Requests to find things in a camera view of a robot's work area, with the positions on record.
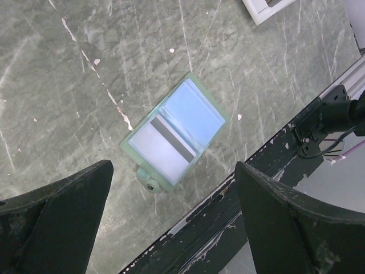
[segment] translucent green card holder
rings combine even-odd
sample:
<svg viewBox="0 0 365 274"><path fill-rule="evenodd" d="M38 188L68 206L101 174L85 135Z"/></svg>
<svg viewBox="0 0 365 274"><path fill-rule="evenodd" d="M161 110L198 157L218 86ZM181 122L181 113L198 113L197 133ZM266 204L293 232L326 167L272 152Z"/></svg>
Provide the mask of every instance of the translucent green card holder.
<svg viewBox="0 0 365 274"><path fill-rule="evenodd" d="M186 76L120 143L151 193L172 192L229 118L193 73Z"/></svg>

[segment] metal bracket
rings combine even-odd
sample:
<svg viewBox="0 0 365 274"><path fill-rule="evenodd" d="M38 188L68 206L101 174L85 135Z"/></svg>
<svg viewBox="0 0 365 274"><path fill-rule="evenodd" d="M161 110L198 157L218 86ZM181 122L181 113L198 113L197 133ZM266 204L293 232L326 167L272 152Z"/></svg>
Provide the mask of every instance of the metal bracket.
<svg viewBox="0 0 365 274"><path fill-rule="evenodd" d="M319 116L323 105L333 102L347 101L348 96L346 89L343 85L334 87L313 109L308 113L295 128L295 134L297 141L300 144L305 145L303 152L311 155L318 152L319 144L327 136L325 132L322 132L323 125L320 124Z"/></svg>

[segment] gray marble surface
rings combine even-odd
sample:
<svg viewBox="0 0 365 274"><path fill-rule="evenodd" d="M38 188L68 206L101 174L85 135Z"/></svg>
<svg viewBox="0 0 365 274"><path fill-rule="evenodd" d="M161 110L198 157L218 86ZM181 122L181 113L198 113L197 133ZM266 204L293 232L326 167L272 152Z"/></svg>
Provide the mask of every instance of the gray marble surface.
<svg viewBox="0 0 365 274"><path fill-rule="evenodd" d="M0 199L112 160L95 274L118 273L359 58L335 0L260 26L240 0L2 0L0 15ZM189 70L232 120L151 195L118 144Z"/></svg>

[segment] white plastic tray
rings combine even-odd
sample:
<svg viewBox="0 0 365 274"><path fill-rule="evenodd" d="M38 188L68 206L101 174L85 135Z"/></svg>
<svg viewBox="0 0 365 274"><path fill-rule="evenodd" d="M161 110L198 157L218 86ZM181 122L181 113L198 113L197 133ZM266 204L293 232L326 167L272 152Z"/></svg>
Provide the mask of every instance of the white plastic tray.
<svg viewBox="0 0 365 274"><path fill-rule="evenodd" d="M243 0L256 25L261 24L270 16L274 15L294 1L295 0L273 0L273 4L268 5L265 0Z"/></svg>

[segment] pink wire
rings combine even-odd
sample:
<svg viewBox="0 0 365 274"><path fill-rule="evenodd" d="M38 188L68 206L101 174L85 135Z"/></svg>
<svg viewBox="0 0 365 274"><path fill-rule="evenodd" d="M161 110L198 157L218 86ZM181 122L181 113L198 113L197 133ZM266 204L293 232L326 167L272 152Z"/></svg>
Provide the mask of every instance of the pink wire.
<svg viewBox="0 0 365 274"><path fill-rule="evenodd" d="M357 150L359 147L361 147L362 145L364 145L365 144L365 140L363 140L363 141L361 141L360 143L358 143L357 145L355 145L353 148L351 148L351 149L349 149L348 151L346 151L345 153L343 153L342 155L339 155L339 156L337 156L337 157L335 157L335 158L331 158L331 159L327 159L329 162L331 162L331 161L333 161L333 160L335 160L335 161L337 161L337 160L341 160L342 159L342 157L346 157L346 156L348 156L348 155L350 155L351 153L353 153L355 150Z"/></svg>

